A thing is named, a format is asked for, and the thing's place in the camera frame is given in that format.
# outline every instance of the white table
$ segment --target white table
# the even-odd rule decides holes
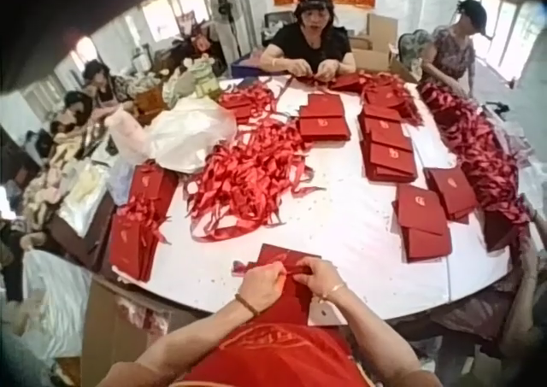
[[[278,92],[286,79],[269,83]],[[310,89],[291,85],[278,110],[296,113],[307,102]],[[448,303],[486,287],[507,272],[508,252],[488,254],[476,218],[468,226],[450,223],[453,253],[435,261],[407,263],[399,228],[393,221],[394,184],[370,183],[363,176],[356,117],[359,97],[341,94],[351,140],[323,144],[306,161],[315,170],[312,185],[323,186],[301,199],[286,194],[280,207],[284,225],[260,228],[251,234],[217,243],[197,243],[190,236],[190,220],[179,186],[169,208],[148,283],[128,281],[145,290],[193,308],[214,312],[229,302],[241,278],[231,275],[234,260],[255,261],[263,243],[320,255],[332,261],[344,280],[383,319],[415,314]],[[440,141],[425,105],[418,101],[425,126],[404,126],[413,139],[420,177],[413,183],[426,187],[421,169],[452,167],[456,158]],[[343,324],[334,308],[312,303],[311,325]]]

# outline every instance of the bracelet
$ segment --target bracelet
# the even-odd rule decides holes
[[[337,284],[337,285],[334,286],[332,289],[330,289],[327,293],[324,293],[323,295],[321,295],[321,300],[322,300],[322,301],[325,301],[332,293],[334,293],[335,291],[338,291],[338,290],[342,289],[342,288],[345,287],[345,286],[346,286],[345,283]]]
[[[258,310],[256,310],[255,308],[253,308],[249,302],[247,302],[245,299],[243,299],[243,297],[241,297],[241,295],[239,293],[236,293],[236,296],[235,296],[235,299],[241,303],[243,305],[244,308],[246,308],[247,310],[249,310],[251,313],[253,313],[253,316],[256,317],[260,314],[260,312]]]

